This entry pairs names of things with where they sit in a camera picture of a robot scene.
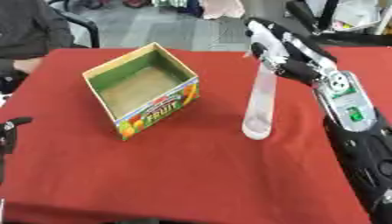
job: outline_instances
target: red tablecloth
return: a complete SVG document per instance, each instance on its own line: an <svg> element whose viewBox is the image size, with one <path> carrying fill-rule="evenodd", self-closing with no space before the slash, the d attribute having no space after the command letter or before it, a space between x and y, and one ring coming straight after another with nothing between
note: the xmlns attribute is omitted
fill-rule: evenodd
<svg viewBox="0 0 392 224"><path fill-rule="evenodd" d="M94 223L153 216L227 224L365 224L308 87L279 79L272 135L241 132L255 59L172 52L200 76L201 97L120 141L81 73L129 50L58 50L15 93L0 121L32 116L7 157L6 217ZM392 52L333 48L392 119Z"/></svg>

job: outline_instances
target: gray floor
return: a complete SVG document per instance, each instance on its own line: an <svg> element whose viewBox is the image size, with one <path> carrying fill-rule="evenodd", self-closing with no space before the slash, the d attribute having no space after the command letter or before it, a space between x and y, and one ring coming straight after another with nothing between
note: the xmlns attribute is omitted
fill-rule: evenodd
<svg viewBox="0 0 392 224"><path fill-rule="evenodd" d="M305 30L297 21L284 18L286 0L242 0L247 16L258 16L287 25L296 32ZM74 3L72 11L94 20L101 31L102 47L139 47L157 41L165 47L193 51L246 51L249 40L238 18L222 17L204 20L173 9L124 7L112 0L99 10L87 10ZM79 26L72 26L79 44L88 45L88 35Z"/></svg>

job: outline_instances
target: open box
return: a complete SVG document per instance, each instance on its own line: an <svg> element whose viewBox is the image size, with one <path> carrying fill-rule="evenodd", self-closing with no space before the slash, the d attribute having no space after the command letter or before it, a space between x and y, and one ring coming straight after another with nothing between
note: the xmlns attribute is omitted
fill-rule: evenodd
<svg viewBox="0 0 392 224"><path fill-rule="evenodd" d="M152 43L83 73L123 140L199 97L199 77Z"/></svg>

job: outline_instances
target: person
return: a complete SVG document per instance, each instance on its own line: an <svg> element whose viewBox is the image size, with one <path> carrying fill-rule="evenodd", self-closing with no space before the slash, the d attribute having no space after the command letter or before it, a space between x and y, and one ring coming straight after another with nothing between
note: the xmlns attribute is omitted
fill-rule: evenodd
<svg viewBox="0 0 392 224"><path fill-rule="evenodd" d="M44 0L1 0L0 91L4 77L32 73L51 50L73 42L68 22Z"/></svg>

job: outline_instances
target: robotic hand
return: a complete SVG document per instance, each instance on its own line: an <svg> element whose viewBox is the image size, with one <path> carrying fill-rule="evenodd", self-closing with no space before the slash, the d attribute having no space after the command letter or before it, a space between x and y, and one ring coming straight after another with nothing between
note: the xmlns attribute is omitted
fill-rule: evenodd
<svg viewBox="0 0 392 224"><path fill-rule="evenodd" d="M246 22L251 51L276 75L311 87L325 111L325 132L374 224L392 223L392 128L355 75L318 45L261 18Z"/></svg>

